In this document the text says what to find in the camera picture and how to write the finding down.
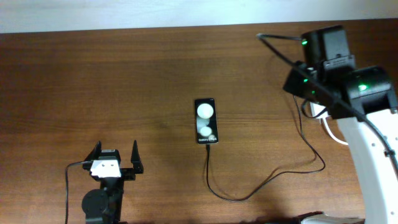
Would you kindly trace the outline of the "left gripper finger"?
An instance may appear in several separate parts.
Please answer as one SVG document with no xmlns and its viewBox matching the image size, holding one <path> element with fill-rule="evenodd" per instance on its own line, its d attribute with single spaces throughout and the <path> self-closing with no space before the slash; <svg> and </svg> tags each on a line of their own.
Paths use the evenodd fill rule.
<svg viewBox="0 0 398 224">
<path fill-rule="evenodd" d="M 85 162 L 94 161 L 99 158 L 101 153 L 101 141 L 98 141 L 93 150 L 86 156 Z"/>
<path fill-rule="evenodd" d="M 133 147 L 132 147 L 131 164 L 132 164 L 132 167 L 134 170 L 142 170 L 143 169 L 143 164 L 141 161 L 141 157 L 139 155 L 138 145 L 137 145 L 136 140 L 134 141 Z"/>
</svg>

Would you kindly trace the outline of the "black smartphone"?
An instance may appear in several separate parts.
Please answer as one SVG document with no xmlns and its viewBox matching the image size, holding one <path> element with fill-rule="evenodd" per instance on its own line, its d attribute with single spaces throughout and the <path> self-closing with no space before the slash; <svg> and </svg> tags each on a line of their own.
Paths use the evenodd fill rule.
<svg viewBox="0 0 398 224">
<path fill-rule="evenodd" d="M 219 137 L 215 100 L 213 98 L 196 99 L 194 105 L 197 143 L 218 143 Z"/>
</svg>

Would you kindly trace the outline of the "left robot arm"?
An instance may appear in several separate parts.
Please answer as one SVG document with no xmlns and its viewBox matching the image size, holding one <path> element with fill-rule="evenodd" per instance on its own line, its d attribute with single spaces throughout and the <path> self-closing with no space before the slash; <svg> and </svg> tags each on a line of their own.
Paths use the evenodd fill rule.
<svg viewBox="0 0 398 224">
<path fill-rule="evenodd" d="M 97 142 L 84 160 L 82 168 L 100 187 L 89 191 L 82 200 L 85 222 L 91 224 L 122 223 L 121 211 L 124 195 L 124 183 L 134 181 L 137 174 L 144 173 L 137 142 L 131 151 L 131 167 L 120 167 L 121 156 L 117 149 L 102 149 Z"/>
</svg>

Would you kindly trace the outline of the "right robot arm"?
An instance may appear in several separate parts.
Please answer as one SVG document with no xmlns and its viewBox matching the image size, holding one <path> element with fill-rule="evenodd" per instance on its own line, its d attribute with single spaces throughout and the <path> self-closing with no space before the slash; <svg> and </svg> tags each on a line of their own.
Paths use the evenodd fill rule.
<svg viewBox="0 0 398 224">
<path fill-rule="evenodd" d="M 358 69 L 342 26 L 301 35 L 285 91 L 322 105 L 348 143 L 365 202 L 366 223 L 397 223 L 397 96 L 380 66 Z"/>
</svg>

